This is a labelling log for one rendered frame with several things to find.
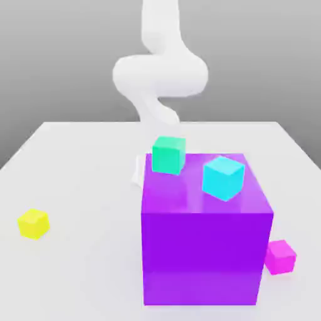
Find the small magenta cube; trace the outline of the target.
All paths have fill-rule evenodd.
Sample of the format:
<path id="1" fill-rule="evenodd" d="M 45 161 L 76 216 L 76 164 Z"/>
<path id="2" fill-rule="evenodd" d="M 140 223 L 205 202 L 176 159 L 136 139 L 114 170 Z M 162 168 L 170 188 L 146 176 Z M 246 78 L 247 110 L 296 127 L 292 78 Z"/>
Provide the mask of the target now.
<path id="1" fill-rule="evenodd" d="M 268 243 L 265 266 L 271 275 L 292 272 L 296 259 L 297 254 L 284 239 Z"/>

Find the large purple box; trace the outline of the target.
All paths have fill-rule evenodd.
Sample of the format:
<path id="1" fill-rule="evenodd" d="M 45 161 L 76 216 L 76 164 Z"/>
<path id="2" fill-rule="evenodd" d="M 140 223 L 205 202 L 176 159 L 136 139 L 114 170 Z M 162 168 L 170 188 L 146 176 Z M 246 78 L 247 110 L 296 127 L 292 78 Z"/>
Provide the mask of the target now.
<path id="1" fill-rule="evenodd" d="M 224 202 L 202 191 L 212 154 L 188 154 L 178 175 L 145 157 L 142 269 L 145 305 L 255 305 L 273 210 L 250 167 Z"/>

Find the small cyan cube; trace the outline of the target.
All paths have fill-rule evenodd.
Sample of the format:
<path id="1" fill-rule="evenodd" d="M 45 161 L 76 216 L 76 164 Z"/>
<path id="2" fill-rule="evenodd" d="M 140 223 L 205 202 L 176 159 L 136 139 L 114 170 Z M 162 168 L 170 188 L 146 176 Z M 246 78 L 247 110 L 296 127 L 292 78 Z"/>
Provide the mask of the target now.
<path id="1" fill-rule="evenodd" d="M 203 165 L 202 191 L 227 202 L 242 190 L 244 177 L 243 163 L 219 155 Z"/>

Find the small yellow cube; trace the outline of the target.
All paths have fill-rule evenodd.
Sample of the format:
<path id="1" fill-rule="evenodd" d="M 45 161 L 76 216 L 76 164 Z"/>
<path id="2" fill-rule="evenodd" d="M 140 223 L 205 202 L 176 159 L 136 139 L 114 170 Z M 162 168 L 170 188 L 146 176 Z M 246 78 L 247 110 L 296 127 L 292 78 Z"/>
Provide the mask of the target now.
<path id="1" fill-rule="evenodd" d="M 29 209 L 18 218 L 21 236 L 40 239 L 50 229 L 48 213 L 37 209 Z"/>

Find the small green cube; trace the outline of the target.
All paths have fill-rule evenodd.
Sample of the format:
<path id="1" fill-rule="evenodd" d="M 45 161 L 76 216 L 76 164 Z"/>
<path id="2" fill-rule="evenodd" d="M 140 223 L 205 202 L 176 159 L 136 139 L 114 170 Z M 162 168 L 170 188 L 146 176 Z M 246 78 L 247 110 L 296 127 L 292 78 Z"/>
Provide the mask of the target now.
<path id="1" fill-rule="evenodd" d="M 152 170 L 179 175 L 186 161 L 186 139 L 159 136 L 152 146 Z"/>

